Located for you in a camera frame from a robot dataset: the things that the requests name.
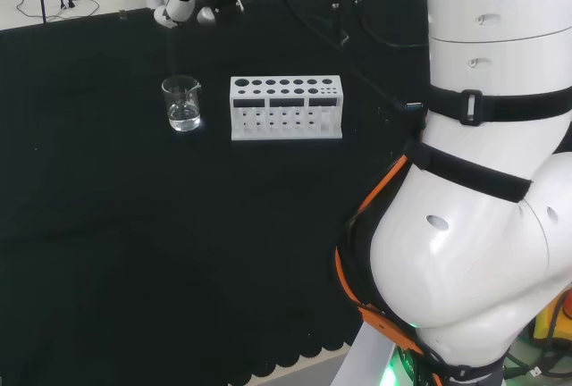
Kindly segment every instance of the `green light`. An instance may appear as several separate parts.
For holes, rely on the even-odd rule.
[[[397,383],[397,377],[393,372],[393,368],[390,365],[385,369],[383,373],[382,381],[379,383],[379,386],[399,386]]]

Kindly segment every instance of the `black fabric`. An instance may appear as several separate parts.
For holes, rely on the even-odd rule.
[[[471,163],[424,143],[410,141],[404,154],[421,170],[513,203],[522,200],[532,184],[530,180]]]
[[[292,0],[329,18],[328,0]],[[368,0],[374,29],[426,34],[424,0]],[[347,61],[399,97],[426,51],[345,58],[281,0],[216,29],[149,10],[0,32],[0,375],[4,384],[245,383],[360,321],[328,261],[407,132]],[[203,86],[203,124],[169,126],[161,81]],[[230,77],[340,74],[343,139],[231,142]]]
[[[475,96],[475,112],[467,118],[469,96]],[[572,88],[530,96],[483,96],[480,91],[462,93],[431,86],[425,105],[433,112],[466,125],[482,122],[520,122],[543,120],[572,110]]]

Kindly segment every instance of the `black strap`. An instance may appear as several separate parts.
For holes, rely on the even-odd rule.
[[[513,203],[518,203],[525,197],[532,183],[530,180],[471,163],[424,143],[408,142],[404,154],[421,170]]]
[[[458,93],[431,86],[425,104],[432,112],[474,127],[482,122],[544,120],[572,111],[572,87],[530,96],[483,96],[473,89]]]

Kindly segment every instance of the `strap buckle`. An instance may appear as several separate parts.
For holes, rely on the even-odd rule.
[[[458,121],[463,125],[478,127],[483,123],[483,93],[475,89],[461,92],[461,116]]]

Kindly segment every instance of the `screw hole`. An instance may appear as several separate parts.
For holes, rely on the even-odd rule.
[[[449,229],[449,224],[440,216],[435,216],[433,214],[427,215],[427,221],[437,230],[446,231]]]
[[[558,215],[556,214],[554,209],[552,209],[551,207],[547,207],[546,213],[548,214],[548,217],[550,218],[551,222],[554,225],[556,225],[558,223]]]

